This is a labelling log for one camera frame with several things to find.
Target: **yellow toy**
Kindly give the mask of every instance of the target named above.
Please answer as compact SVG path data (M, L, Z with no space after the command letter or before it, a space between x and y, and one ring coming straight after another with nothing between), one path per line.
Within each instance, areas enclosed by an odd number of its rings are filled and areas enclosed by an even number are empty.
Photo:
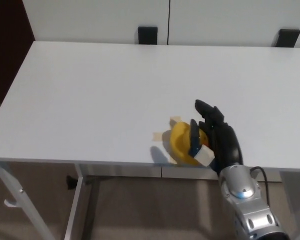
M209 140L205 132L199 129L200 141L202 145L209 146ZM176 123L170 135L170 146L175 156L186 164L195 166L201 165L193 157L188 155L190 149L190 125L185 122Z

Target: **white cabinet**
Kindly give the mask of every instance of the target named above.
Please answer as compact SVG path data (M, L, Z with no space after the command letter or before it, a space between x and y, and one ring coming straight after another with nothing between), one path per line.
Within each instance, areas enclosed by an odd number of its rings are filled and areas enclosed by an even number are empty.
M23 0L39 41L137 43L139 26L167 43L169 0Z
M171 0L170 45L269 47L281 28L300 29L300 1Z

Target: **black cable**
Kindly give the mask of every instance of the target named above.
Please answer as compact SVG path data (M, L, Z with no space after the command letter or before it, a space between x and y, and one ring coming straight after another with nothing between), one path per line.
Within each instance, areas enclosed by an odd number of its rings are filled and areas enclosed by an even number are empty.
M250 172L253 172L254 170L259 169L261 170L263 176L264 176L264 182L265 182L265 190L266 190L266 201L268 202L268 206L270 206L270 195L269 195L269 182L268 177L266 176L266 173L264 169L260 166L255 166L254 168L250 169Z

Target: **beige floor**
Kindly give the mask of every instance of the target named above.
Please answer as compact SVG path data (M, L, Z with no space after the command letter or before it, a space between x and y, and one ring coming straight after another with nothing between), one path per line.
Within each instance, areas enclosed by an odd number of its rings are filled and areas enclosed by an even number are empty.
M14 163L20 180L56 239L61 239L72 204L66 175L75 175L72 165ZM284 188L270 184L274 213L288 233L295 230ZM0 240L39 239L21 209L7 208L12 200L0 181ZM231 223L222 211L216 181L114 178L104 180L95 213L92 239L96 240L231 240Z

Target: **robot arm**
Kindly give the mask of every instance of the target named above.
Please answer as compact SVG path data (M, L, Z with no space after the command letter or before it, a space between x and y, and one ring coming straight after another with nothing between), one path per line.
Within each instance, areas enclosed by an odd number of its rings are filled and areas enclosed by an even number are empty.
M196 100L195 108L205 122L191 120L189 155L200 162L202 146L199 128L202 129L214 151L213 170L219 176L221 193L239 240L290 240L278 219L261 197L258 182L251 177L250 169L243 165L243 157L236 134L224 122L217 107Z

